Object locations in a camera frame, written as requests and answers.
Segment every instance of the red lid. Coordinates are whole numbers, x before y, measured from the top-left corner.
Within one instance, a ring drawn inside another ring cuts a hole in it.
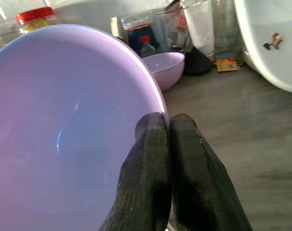
[[[150,36],[149,35],[145,35],[145,36],[141,36],[141,42],[149,42],[150,41]]]
[[[25,24],[29,21],[38,19],[38,18],[44,18],[46,16],[53,15],[54,11],[51,7],[42,7],[38,9],[34,9],[31,11],[26,11],[23,13],[18,13],[15,15],[15,19],[18,24]]]

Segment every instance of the lavender plastic bowl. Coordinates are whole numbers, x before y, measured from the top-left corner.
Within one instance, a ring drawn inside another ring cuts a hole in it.
[[[181,77],[185,66],[185,55],[167,52],[148,56],[143,61],[156,79],[161,91],[170,89]]]
[[[111,35],[58,25],[0,50],[0,231],[95,231],[137,121],[168,114],[142,60]]]

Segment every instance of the wall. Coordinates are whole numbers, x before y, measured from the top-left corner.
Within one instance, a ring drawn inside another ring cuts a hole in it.
[[[163,7],[167,0],[0,0],[0,7],[9,23],[14,15],[51,5],[66,23],[93,26],[110,32],[109,19],[144,10]],[[4,22],[0,14],[0,23]]]

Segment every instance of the bowl rim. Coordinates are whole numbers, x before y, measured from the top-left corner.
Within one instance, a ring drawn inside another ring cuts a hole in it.
[[[162,54],[167,54],[167,53],[172,53],[172,54],[177,53],[177,54],[180,54],[180,56],[182,57],[182,59],[178,63],[176,63],[174,65],[170,65],[170,66],[168,66],[168,67],[166,67],[166,68],[164,68],[162,70],[159,70],[159,71],[151,71],[150,68],[149,68],[149,66],[145,62],[145,65],[149,68],[149,70],[150,70],[151,73],[154,74],[154,73],[158,73],[158,72],[161,72],[161,71],[165,71],[165,70],[167,70],[167,69],[169,69],[169,68],[171,68],[173,66],[179,65],[180,63],[182,63],[185,60],[185,55],[183,53],[181,53],[181,52],[163,52],[163,53],[159,53],[159,54],[153,54],[153,55],[150,55],[150,56],[147,56],[147,57],[143,58],[142,60],[144,61],[144,60],[148,59],[149,57],[160,56]]]

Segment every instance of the small pink bowl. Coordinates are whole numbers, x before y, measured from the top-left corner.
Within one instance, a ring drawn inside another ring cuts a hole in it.
[[[161,91],[170,89],[181,77],[185,66],[185,55],[167,52],[148,56],[143,61],[156,79]]]

